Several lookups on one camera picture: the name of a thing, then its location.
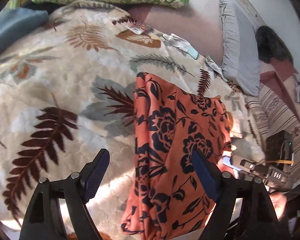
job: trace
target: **gray pillow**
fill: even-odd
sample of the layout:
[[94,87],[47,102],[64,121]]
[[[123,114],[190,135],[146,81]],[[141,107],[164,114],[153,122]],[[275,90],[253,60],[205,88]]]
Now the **gray pillow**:
[[223,75],[250,96],[258,96],[258,46],[251,22],[235,4],[220,0],[223,23]]

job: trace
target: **orange fabric with black flower print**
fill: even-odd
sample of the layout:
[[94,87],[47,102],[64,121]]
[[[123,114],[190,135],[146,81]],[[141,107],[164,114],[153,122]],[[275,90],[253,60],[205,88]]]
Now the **orange fabric with black flower print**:
[[136,178],[122,218],[126,234],[168,240],[205,225],[214,202],[191,163],[201,150],[218,163],[231,151],[230,128],[219,98],[184,92],[148,73],[137,76],[134,100]]

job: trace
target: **striped fabric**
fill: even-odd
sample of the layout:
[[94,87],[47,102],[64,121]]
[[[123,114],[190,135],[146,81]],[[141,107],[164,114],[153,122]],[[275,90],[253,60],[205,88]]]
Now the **striped fabric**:
[[266,85],[261,84],[259,102],[268,116],[269,130],[266,138],[285,130],[292,135],[294,165],[291,175],[300,179],[300,122],[289,107]]
[[250,114],[254,119],[257,130],[255,129],[253,122],[251,122],[252,128],[255,132],[259,145],[262,150],[265,151],[266,139],[269,131],[268,116],[259,104],[258,97],[246,96],[246,102],[249,105]]

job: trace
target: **black fur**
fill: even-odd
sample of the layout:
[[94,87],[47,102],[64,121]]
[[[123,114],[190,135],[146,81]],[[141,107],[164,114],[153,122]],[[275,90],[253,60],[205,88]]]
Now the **black fur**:
[[258,44],[259,59],[270,63],[272,57],[284,61],[288,59],[293,63],[293,58],[284,44],[283,40],[268,26],[261,26],[256,33]]

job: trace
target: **fleece blanket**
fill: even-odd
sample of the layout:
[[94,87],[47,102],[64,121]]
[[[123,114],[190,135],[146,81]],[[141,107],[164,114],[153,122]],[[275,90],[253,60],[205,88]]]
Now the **fleece blanket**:
[[[98,230],[112,239],[140,238],[121,229],[135,178],[133,92],[139,72],[185,93],[219,96],[233,119],[235,152],[262,158],[242,93],[209,72],[204,57],[194,60],[166,44],[159,31],[135,35],[127,29],[131,21],[113,5],[78,0],[0,55],[1,221],[21,224],[40,177],[64,179],[106,148],[110,165],[87,208]],[[66,204],[60,205],[71,232]]]

